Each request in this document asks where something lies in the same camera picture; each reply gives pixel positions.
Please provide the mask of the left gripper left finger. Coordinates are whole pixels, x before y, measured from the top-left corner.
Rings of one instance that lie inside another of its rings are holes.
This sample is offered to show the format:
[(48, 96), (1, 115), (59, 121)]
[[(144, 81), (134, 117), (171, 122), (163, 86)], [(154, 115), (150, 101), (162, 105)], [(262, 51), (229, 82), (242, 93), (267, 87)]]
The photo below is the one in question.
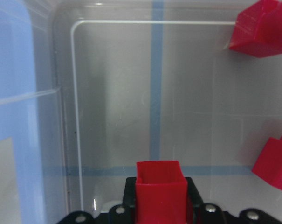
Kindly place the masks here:
[(121, 204), (114, 205), (107, 212), (93, 217), (85, 211), (69, 213), (59, 221), (60, 224), (134, 224), (135, 223), (135, 177), (126, 178), (124, 196)]

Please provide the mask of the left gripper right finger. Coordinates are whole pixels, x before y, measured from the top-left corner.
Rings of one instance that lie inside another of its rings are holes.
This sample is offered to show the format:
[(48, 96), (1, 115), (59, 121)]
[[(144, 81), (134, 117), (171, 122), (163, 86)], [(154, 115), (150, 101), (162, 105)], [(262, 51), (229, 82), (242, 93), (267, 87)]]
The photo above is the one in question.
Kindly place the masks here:
[(268, 213), (248, 208), (234, 216), (214, 203), (203, 202), (192, 178), (186, 178), (188, 224), (279, 224), (281, 221)]

